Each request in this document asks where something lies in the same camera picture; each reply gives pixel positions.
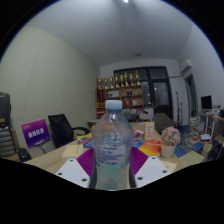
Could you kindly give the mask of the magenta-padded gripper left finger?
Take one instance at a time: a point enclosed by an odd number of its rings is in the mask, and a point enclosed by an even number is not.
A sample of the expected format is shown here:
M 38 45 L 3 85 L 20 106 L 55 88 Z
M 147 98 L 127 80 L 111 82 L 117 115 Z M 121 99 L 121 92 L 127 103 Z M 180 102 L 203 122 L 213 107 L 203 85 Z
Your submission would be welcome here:
M 95 188 L 96 170 L 94 149 L 88 149 L 77 159 L 69 158 L 56 172 L 56 176 L 84 188 Z

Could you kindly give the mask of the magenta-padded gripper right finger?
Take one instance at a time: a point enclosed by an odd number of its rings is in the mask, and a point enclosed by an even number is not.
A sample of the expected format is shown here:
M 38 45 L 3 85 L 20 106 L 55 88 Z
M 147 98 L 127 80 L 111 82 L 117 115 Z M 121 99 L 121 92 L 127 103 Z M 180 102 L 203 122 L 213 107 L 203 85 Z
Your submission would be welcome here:
M 170 174 L 168 168 L 156 156 L 147 156 L 138 148 L 132 148 L 129 168 L 131 188 L 143 187 Z

